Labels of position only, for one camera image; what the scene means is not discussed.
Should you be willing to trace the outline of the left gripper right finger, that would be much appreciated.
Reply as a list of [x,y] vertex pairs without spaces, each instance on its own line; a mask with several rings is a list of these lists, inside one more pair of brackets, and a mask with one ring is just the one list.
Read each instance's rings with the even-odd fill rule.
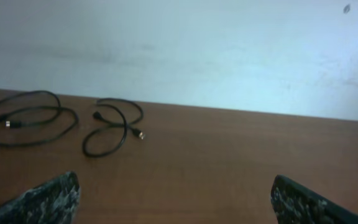
[[284,175],[275,177],[270,201],[279,223],[358,224],[355,213]]

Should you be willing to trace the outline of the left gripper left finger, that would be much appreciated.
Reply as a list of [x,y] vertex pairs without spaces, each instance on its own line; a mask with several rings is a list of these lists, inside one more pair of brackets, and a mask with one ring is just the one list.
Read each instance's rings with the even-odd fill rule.
[[0,205],[0,224],[71,224],[80,203],[75,172],[66,172]]

